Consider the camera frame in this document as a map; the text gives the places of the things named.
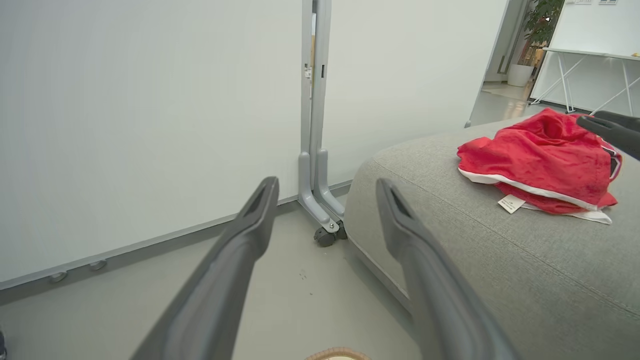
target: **white wall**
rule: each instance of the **white wall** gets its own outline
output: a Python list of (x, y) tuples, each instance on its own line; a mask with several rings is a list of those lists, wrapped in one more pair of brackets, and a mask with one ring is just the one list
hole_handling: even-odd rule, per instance
[[(617, 5), (565, 4), (550, 47), (631, 55), (640, 52), (640, 1), (618, 1)], [(540, 70), (532, 97), (541, 95), (560, 78), (557, 54), (548, 53)], [(566, 68), (578, 62), (580, 55), (565, 55)], [(627, 61), (630, 82), (640, 77), (640, 61)], [(624, 89), (621, 60), (586, 58), (569, 76), (573, 105), (593, 110)], [(636, 114), (640, 112), (640, 86), (632, 88)], [(566, 104), (562, 85), (546, 98)], [(626, 94), (608, 105), (606, 110), (629, 114)]]
[(299, 1), (0, 2), (0, 288), (237, 213), (269, 175), (296, 195), (300, 31)]
[(462, 129), (507, 0), (334, 1), (323, 147), (329, 183), (391, 145)]

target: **couch cushion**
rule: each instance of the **couch cushion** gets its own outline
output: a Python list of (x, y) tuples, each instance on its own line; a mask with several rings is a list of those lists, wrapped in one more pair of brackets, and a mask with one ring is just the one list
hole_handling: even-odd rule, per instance
[(391, 178), (528, 359), (640, 354), (640, 162), (625, 157), (610, 186), (613, 225), (498, 204), (494, 186), (457, 170), (459, 145), (518, 120), (402, 143), (362, 165), (349, 191), (349, 238), (399, 287), (384, 246), (375, 181)]

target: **white tag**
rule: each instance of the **white tag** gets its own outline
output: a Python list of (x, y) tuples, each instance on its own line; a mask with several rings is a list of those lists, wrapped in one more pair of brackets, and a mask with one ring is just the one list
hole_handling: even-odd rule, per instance
[(520, 209), (520, 206), (524, 205), (526, 201), (520, 200), (513, 195), (507, 195), (503, 197), (498, 204), (502, 206), (509, 214), (513, 214), (517, 209)]

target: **white planter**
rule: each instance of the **white planter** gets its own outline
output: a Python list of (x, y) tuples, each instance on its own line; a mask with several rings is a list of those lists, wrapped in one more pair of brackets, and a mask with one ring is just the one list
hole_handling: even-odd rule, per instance
[(524, 87), (533, 73), (533, 66), (511, 64), (507, 75), (507, 84)]

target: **couch seam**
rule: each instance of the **couch seam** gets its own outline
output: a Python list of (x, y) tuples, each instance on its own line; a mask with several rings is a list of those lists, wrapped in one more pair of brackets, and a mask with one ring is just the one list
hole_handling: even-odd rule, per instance
[[(635, 319), (635, 320), (640, 320), (640, 314), (638, 314), (638, 312), (640, 312), (640, 311), (638, 311), (638, 310), (634, 309), (633, 307), (630, 307), (630, 306), (628, 306), (628, 305), (626, 305), (626, 304), (623, 304), (623, 303), (621, 303), (621, 302), (619, 302), (619, 301), (617, 301), (617, 300), (614, 300), (614, 299), (610, 298), (608, 295), (606, 295), (606, 294), (602, 293), (601, 291), (598, 291), (598, 290), (594, 289), (594, 287), (592, 287), (592, 286), (590, 286), (589, 284), (587, 284), (587, 283), (585, 283), (585, 282), (581, 281), (580, 279), (576, 278), (575, 276), (573, 276), (572, 274), (570, 274), (570, 273), (569, 273), (569, 272), (567, 272), (566, 270), (563, 270), (562, 268), (560, 268), (560, 266), (558, 266), (558, 265), (554, 264), (553, 262), (551, 262), (551, 261), (549, 261), (549, 260), (547, 260), (547, 259), (545, 259), (545, 258), (543, 258), (543, 257), (541, 257), (541, 256), (539, 256), (539, 255), (537, 255), (537, 254), (535, 254), (535, 253), (533, 253), (533, 252), (531, 252), (531, 250), (527, 249), (527, 247), (525, 247), (525, 246), (524, 246), (524, 245), (522, 245), (521, 243), (518, 243), (518, 242), (517, 242), (517, 241), (515, 241), (515, 240), (512, 240), (512, 239), (510, 239), (510, 238), (505, 237), (504, 235), (501, 235), (501, 234), (499, 234), (499, 233), (495, 232), (493, 229), (489, 228), (487, 225), (484, 225), (482, 222), (480, 222), (480, 221), (478, 221), (478, 220), (474, 219), (473, 217), (471, 217), (471, 216), (470, 216), (469, 214), (467, 214), (466, 212), (462, 211), (461, 209), (457, 208), (456, 206), (453, 206), (450, 202), (448, 202), (448, 201), (446, 201), (446, 200), (442, 199), (441, 197), (439, 197), (438, 195), (434, 194), (433, 192), (430, 192), (430, 191), (426, 190), (425, 188), (421, 187), (420, 185), (418, 185), (418, 184), (414, 183), (413, 181), (410, 181), (410, 180), (408, 180), (407, 178), (405, 178), (405, 177), (403, 177), (403, 176), (400, 176), (400, 175), (398, 175), (397, 173), (393, 172), (393, 171), (392, 171), (392, 170), (390, 170), (389, 168), (384, 167), (382, 164), (378, 163), (378, 162), (376, 161), (376, 159), (375, 159), (375, 158), (372, 158), (372, 160), (373, 160), (373, 162), (374, 162), (375, 164), (377, 164), (379, 167), (381, 167), (381, 168), (385, 169), (386, 171), (390, 172), (391, 174), (394, 174), (394, 175), (395, 175), (395, 176), (397, 176), (398, 178), (400, 178), (400, 179), (402, 179), (402, 180), (406, 181), (407, 183), (410, 183), (410, 184), (412, 184), (412, 185), (416, 186), (417, 188), (419, 188), (419, 189), (420, 189), (420, 190), (422, 190), (423, 192), (426, 192), (426, 193), (428, 193), (428, 194), (430, 194), (430, 195), (432, 195), (432, 196), (436, 197), (438, 200), (440, 200), (440, 201), (442, 201), (442, 202), (446, 203), (446, 204), (447, 204), (447, 205), (449, 205), (452, 209), (457, 210), (458, 212), (460, 212), (461, 214), (465, 215), (467, 218), (469, 218), (469, 219), (473, 220), (474, 222), (478, 223), (479, 225), (481, 225), (482, 227), (484, 227), (486, 230), (490, 231), (490, 232), (491, 232), (491, 233), (493, 233), (494, 235), (499, 236), (499, 237), (500, 237), (500, 238), (502, 238), (503, 240), (505, 240), (505, 241), (507, 241), (508, 243), (510, 243), (510, 244), (512, 244), (512, 245), (514, 245), (514, 247), (517, 249), (517, 251), (518, 251), (519, 253), (521, 253), (521, 254), (523, 254), (523, 255), (526, 255), (526, 256), (528, 256), (528, 257), (532, 258), (533, 260), (535, 260), (536, 262), (538, 262), (538, 263), (542, 264), (542, 265), (543, 265), (543, 268), (548, 268), (548, 271), (551, 271), (553, 274), (555, 274), (555, 275), (559, 275), (560, 277), (563, 277), (563, 276), (564, 276), (564, 277), (568, 277), (569, 279), (573, 280), (574, 282), (579, 283), (579, 284), (571, 283), (571, 282), (569, 282), (568, 280), (566, 280), (566, 279), (564, 279), (564, 278), (563, 278), (563, 280), (564, 280), (564, 281), (566, 281), (567, 283), (571, 284), (572, 286), (577, 287), (578, 289), (580, 289), (580, 290), (581, 290), (581, 291), (583, 291), (584, 293), (588, 294), (589, 296), (593, 297), (593, 298), (594, 298), (594, 299), (596, 299), (597, 301), (602, 302), (603, 304), (605, 304), (605, 305), (607, 305), (607, 306), (609, 306), (609, 307), (611, 307), (611, 308), (613, 308), (613, 309), (615, 309), (615, 310), (617, 310), (617, 311), (622, 312), (625, 316), (631, 317), (631, 318), (633, 318), (633, 319)], [(591, 291), (593, 291), (593, 292), (597, 293), (601, 298), (604, 298), (604, 299), (605, 299), (606, 301), (608, 301), (608, 302), (604, 302), (604, 301), (602, 301), (602, 299), (599, 299), (599, 298), (595, 297), (592, 293), (589, 293), (589, 292), (585, 291), (585, 290), (584, 290), (584, 289), (582, 289), (579, 285), (582, 285), (583, 287), (585, 287), (585, 288), (587, 288), (587, 289), (589, 289), (589, 290), (591, 290)], [(624, 312), (624, 311), (628, 311), (629, 313), (632, 313), (632, 314), (633, 314), (633, 316), (631, 316), (631, 315), (627, 314), (627, 313), (626, 313), (626, 312)]]

